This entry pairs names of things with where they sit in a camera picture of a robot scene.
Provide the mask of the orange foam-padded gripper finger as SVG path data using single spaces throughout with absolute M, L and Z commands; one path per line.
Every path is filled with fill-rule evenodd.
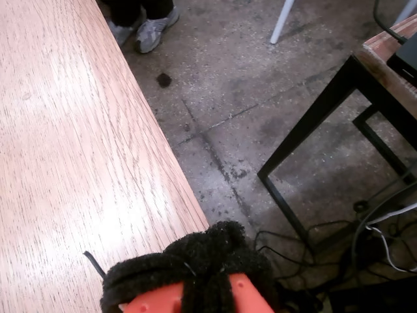
M 244 227 L 221 221 L 195 234 L 195 311 L 236 312 L 229 276 L 245 274 L 273 312 L 280 309 L 272 266 L 249 247 Z
M 119 305 L 164 286 L 184 283 L 184 312 L 191 312 L 201 298 L 209 269 L 211 230 L 191 233 L 163 252 L 146 254 L 115 264 L 102 283 L 102 312 L 120 312 Z

